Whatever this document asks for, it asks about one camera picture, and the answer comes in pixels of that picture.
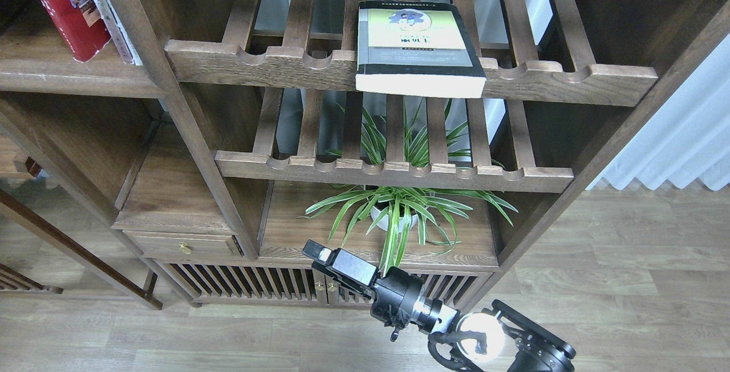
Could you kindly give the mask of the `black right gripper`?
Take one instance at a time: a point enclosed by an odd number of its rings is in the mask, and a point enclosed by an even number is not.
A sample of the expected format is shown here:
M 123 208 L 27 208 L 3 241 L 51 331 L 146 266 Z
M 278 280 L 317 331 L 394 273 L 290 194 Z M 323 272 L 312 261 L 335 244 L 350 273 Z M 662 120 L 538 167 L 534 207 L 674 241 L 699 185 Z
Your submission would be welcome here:
M 399 331 L 415 322 L 423 327 L 425 299 L 421 296 L 423 280 L 402 269 L 391 268 L 382 277 L 375 265 L 342 248 L 331 250 L 314 240 L 308 240 L 302 250 L 310 258 L 313 270 L 332 278 L 340 286 L 365 298 L 372 298 L 371 315 L 394 327 L 390 341 L 399 337 Z

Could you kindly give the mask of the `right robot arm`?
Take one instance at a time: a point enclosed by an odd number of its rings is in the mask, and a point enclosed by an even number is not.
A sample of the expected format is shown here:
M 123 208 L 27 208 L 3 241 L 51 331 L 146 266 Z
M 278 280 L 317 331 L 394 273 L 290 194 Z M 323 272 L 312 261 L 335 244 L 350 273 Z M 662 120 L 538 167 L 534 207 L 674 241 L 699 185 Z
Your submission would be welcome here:
M 428 337 L 428 351 L 449 370 L 478 371 L 480 362 L 495 359 L 506 339 L 517 347 L 511 371 L 573 371 L 573 346 L 540 327 L 521 313 L 493 300 L 491 309 L 464 314 L 425 294 L 423 282 L 402 269 L 385 276 L 362 258 L 337 248 L 331 250 L 308 240 L 303 255 L 312 267 L 334 280 L 336 286 L 368 298 L 370 314 L 393 327 L 391 341 L 400 330 L 416 325 Z

